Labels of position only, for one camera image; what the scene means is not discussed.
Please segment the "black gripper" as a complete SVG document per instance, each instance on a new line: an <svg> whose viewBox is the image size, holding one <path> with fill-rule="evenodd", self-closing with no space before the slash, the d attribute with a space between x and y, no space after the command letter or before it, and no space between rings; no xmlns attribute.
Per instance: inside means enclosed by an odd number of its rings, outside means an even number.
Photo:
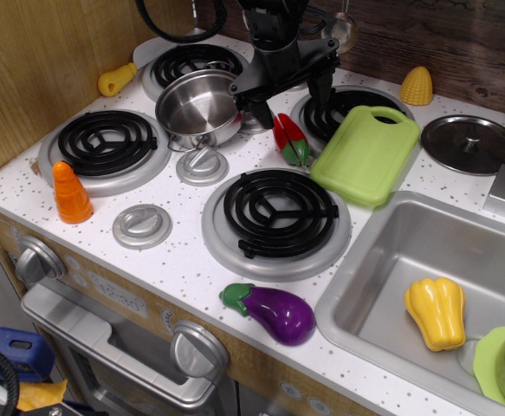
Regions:
<svg viewBox="0 0 505 416"><path fill-rule="evenodd" d="M331 95L333 73L340 65L335 38L293 40L278 50L256 48L252 62L230 85L236 106L265 129L275 125L269 105L256 98L271 98L306 83L316 109L323 109Z"/></svg>

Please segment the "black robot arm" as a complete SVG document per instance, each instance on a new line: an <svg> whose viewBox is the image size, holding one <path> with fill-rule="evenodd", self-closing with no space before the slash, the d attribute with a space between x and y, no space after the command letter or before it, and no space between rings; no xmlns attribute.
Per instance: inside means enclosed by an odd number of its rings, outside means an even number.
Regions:
<svg viewBox="0 0 505 416"><path fill-rule="evenodd" d="M333 74L340 66L335 38L302 41L301 19L307 1L241 1L254 55L230 84L237 107L265 129L274 127L268 100L297 85L307 84L312 98L325 105Z"/></svg>

